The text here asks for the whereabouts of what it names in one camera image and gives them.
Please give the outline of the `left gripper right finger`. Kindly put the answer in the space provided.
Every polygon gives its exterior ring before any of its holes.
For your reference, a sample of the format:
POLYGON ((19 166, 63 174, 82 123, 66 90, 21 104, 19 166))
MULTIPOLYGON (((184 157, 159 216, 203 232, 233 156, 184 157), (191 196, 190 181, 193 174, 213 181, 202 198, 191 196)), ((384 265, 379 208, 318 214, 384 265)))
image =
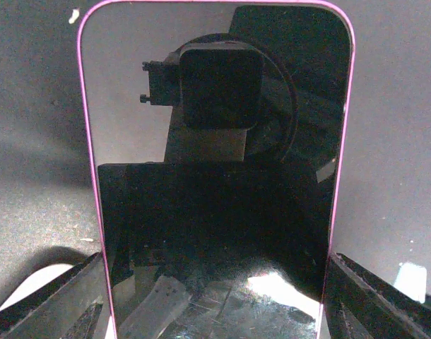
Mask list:
POLYGON ((326 268, 326 321, 332 338, 431 338, 428 305, 412 300, 343 254, 326 268))

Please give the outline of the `pink-edged phone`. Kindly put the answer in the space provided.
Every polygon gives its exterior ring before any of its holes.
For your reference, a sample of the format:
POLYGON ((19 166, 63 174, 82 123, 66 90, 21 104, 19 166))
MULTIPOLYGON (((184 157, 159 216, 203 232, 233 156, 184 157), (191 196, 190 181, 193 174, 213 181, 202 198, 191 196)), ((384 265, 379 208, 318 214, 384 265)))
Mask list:
POLYGON ((318 338, 355 38, 330 1, 101 1, 78 64, 116 338, 318 338))

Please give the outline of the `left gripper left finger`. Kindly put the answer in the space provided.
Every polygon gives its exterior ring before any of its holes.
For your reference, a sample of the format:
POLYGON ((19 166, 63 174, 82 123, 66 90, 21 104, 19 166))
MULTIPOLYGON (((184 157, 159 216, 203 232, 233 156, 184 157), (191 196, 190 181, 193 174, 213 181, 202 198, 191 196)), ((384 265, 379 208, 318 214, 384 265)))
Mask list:
POLYGON ((0 311, 0 338, 104 338, 106 276, 95 253, 0 311))

